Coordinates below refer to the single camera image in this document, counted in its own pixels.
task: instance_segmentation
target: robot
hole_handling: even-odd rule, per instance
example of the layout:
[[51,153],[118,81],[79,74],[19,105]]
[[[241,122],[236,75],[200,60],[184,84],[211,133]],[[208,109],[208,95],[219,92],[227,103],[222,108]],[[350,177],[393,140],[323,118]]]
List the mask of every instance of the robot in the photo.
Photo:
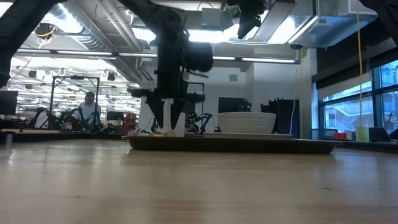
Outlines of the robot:
[[[66,0],[16,0],[0,18],[0,88],[9,76],[11,58],[37,27],[46,13],[56,4]],[[162,99],[174,99],[171,106],[172,128],[177,125],[183,105],[187,101],[204,101],[203,95],[187,94],[188,83],[183,81],[184,71],[207,72],[213,66],[210,44],[189,41],[189,33],[182,18],[171,8],[150,0],[119,0],[157,36],[158,66],[157,88],[154,91],[133,90],[132,96],[146,96],[159,126],[163,127]],[[242,39],[254,26],[260,26],[259,15],[266,10],[267,0],[225,0],[223,4],[239,6],[238,37]],[[398,43],[398,3],[396,0],[360,0],[375,10]]]

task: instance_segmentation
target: red object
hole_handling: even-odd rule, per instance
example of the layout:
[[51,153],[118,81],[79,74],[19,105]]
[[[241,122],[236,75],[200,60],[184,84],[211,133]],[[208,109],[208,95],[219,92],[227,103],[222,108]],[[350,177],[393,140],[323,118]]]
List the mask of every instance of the red object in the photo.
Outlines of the red object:
[[347,133],[335,133],[335,140],[347,140]]
[[135,130],[137,123],[137,115],[135,113],[131,113],[124,117],[124,135],[127,135],[129,131]]

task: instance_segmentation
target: brown tray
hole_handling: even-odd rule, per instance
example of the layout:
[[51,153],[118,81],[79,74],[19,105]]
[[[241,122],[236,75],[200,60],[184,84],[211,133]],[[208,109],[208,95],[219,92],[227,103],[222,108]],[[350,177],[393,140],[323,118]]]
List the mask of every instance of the brown tray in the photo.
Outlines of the brown tray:
[[155,151],[257,152],[329,154],[338,142],[123,136],[133,149]]

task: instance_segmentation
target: white plate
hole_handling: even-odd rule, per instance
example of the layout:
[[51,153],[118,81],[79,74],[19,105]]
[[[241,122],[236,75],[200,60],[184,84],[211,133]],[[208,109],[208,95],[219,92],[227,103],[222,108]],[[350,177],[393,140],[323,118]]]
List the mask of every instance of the white plate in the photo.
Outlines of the white plate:
[[206,138],[289,140],[291,134],[204,133]]

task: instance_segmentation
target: person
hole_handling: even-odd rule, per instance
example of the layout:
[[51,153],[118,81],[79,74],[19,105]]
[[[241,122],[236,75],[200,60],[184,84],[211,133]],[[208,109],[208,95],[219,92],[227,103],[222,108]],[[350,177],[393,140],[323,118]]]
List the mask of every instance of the person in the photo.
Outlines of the person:
[[[94,120],[94,112],[95,112],[95,93],[92,91],[89,91],[86,93],[85,96],[85,101],[79,105],[79,108],[81,108],[81,113],[83,114],[83,117],[85,120],[89,118],[87,121],[87,124],[91,125],[93,120]],[[100,121],[98,121],[99,117],[101,116],[101,107],[97,105],[97,112],[98,112],[98,117],[96,118],[96,124],[99,124]],[[72,115],[76,119],[80,119],[80,113],[78,111],[74,112]]]

